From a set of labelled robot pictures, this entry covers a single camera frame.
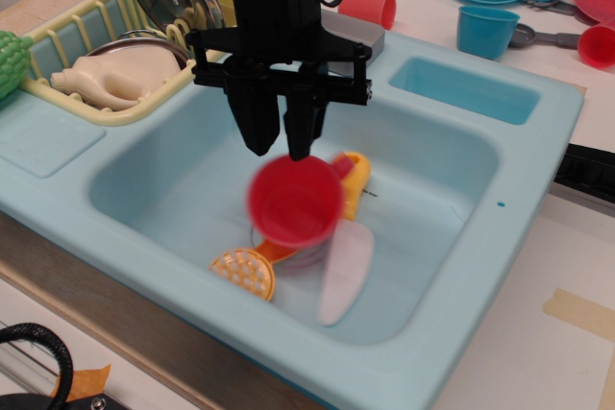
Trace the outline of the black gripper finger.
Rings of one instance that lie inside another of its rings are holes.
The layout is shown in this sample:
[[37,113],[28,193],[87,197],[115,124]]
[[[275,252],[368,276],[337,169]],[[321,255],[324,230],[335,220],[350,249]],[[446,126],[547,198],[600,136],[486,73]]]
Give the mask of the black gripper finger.
[[310,155],[313,141],[322,134],[329,101],[312,89],[295,88],[286,96],[283,116],[288,152],[299,161]]
[[232,84],[226,94],[246,147],[264,156],[281,130],[278,97],[251,84]]

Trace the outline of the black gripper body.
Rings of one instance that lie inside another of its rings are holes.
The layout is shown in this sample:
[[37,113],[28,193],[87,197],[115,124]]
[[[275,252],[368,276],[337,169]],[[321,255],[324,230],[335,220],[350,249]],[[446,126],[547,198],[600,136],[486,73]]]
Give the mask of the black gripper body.
[[366,76],[370,46],[336,36],[322,25],[324,0],[233,0],[236,24],[193,30],[186,36],[197,63],[196,84],[221,87],[223,67],[209,50],[230,54],[246,74],[282,95],[295,85],[313,85],[330,102],[364,106],[371,97]]

